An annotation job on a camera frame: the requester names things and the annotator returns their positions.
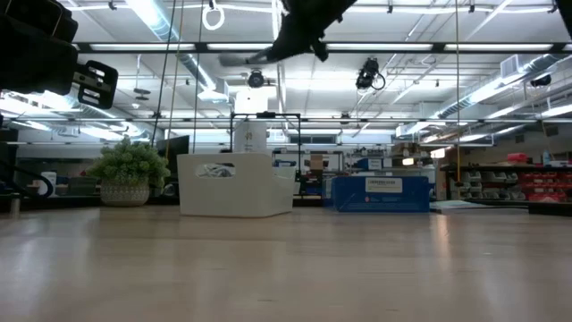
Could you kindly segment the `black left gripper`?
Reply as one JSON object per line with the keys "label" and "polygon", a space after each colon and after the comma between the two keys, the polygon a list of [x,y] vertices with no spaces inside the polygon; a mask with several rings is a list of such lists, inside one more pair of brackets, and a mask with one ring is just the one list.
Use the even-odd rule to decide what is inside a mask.
{"label": "black left gripper", "polygon": [[77,64],[78,51],[72,45],[77,29],[78,23],[69,15],[62,17],[53,36],[0,15],[0,89],[66,95],[74,82],[79,85],[81,104],[110,109],[119,74],[93,60]]}

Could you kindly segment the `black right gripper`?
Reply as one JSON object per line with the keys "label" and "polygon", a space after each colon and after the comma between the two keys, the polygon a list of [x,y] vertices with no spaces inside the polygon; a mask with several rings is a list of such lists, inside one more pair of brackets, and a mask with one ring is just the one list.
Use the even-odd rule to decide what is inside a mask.
{"label": "black right gripper", "polygon": [[321,62],[328,56],[322,42],[325,30],[334,22],[341,23],[343,14],[357,0],[282,0],[287,14],[282,17],[278,38],[271,47],[244,56],[222,53],[218,61],[224,67],[255,66],[279,62],[312,52]]}

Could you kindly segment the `white cylinder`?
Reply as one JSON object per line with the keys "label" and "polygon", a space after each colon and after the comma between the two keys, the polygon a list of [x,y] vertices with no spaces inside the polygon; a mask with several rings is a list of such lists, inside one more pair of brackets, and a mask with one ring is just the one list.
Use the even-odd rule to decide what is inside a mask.
{"label": "white cylinder", "polygon": [[234,128],[233,151],[235,153],[266,153],[266,123],[245,121]]}

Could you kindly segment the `green potted plant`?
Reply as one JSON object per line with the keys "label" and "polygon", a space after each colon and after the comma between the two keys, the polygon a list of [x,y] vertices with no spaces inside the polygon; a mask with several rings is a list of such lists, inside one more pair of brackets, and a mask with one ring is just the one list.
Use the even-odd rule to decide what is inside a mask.
{"label": "green potted plant", "polygon": [[112,148],[103,147],[87,174],[101,181],[100,198],[106,206],[139,207],[147,203],[152,188],[164,187],[171,172],[150,144],[124,138]]}

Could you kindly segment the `black monitor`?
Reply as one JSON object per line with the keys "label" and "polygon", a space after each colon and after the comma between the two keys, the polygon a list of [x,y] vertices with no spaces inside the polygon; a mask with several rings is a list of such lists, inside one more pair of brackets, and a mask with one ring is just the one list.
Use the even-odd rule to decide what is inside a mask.
{"label": "black monitor", "polygon": [[189,135],[159,140],[156,143],[156,149],[158,155],[167,160],[167,168],[171,172],[171,176],[175,176],[177,174],[177,156],[189,153]]}

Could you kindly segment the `white container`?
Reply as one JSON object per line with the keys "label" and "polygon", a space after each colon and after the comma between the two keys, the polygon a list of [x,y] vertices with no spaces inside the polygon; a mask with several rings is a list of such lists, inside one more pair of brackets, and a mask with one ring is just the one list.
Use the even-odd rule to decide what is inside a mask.
{"label": "white container", "polygon": [[48,198],[54,197],[57,173],[42,172],[40,175],[42,176],[42,179],[40,180],[38,194]]}

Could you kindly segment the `white plastic bin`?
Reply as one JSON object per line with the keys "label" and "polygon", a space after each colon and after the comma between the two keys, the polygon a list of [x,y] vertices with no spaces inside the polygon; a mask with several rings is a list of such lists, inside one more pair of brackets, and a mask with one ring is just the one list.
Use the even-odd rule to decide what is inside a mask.
{"label": "white plastic bin", "polygon": [[291,212],[294,167],[274,167],[264,153],[177,156],[185,216],[263,218]]}

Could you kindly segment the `blue box with white label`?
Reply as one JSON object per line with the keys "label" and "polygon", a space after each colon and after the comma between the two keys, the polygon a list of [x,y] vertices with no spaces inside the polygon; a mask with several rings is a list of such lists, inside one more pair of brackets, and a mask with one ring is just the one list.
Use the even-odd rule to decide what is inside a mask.
{"label": "blue box with white label", "polygon": [[424,176],[337,176],[324,179],[323,205],[342,213],[427,213]]}

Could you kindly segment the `yellow vertical pole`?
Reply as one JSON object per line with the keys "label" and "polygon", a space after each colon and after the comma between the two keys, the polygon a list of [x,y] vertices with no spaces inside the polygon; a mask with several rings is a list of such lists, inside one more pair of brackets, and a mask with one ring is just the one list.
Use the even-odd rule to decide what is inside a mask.
{"label": "yellow vertical pole", "polygon": [[461,139],[461,125],[460,125],[460,61],[459,61],[459,9],[458,9],[458,0],[454,0],[455,2],[455,56],[456,56],[456,107],[457,107],[457,119],[456,119],[456,126],[457,126],[457,136],[456,136],[456,177],[455,177],[455,185],[457,186],[460,182],[461,170],[460,170],[460,139]]}

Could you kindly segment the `shelf with storage bins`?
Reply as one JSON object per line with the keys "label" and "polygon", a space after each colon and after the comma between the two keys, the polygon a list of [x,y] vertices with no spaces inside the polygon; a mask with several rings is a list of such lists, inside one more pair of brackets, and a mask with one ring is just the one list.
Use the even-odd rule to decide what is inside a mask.
{"label": "shelf with storage bins", "polygon": [[572,166],[445,165],[446,199],[572,202]]}

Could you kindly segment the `black flat bar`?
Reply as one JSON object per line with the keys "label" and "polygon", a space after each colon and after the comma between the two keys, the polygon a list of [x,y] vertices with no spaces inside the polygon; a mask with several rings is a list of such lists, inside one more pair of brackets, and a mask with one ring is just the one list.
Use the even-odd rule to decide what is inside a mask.
{"label": "black flat bar", "polygon": [[572,217],[572,203],[531,202],[528,205],[530,215]]}

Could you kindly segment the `black metal frame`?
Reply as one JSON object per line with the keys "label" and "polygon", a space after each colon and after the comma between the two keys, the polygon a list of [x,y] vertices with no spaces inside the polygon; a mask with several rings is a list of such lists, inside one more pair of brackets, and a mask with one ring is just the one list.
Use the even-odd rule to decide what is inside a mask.
{"label": "black metal frame", "polygon": [[296,146],[298,149],[298,161],[296,166],[295,181],[300,182],[302,175],[302,141],[301,141],[301,116],[300,114],[277,114],[275,112],[260,112],[254,114],[236,114],[231,113],[230,115],[230,152],[233,151],[233,134],[234,128],[245,121],[263,122],[263,123],[291,123],[294,130],[298,132],[298,137],[296,138]]}

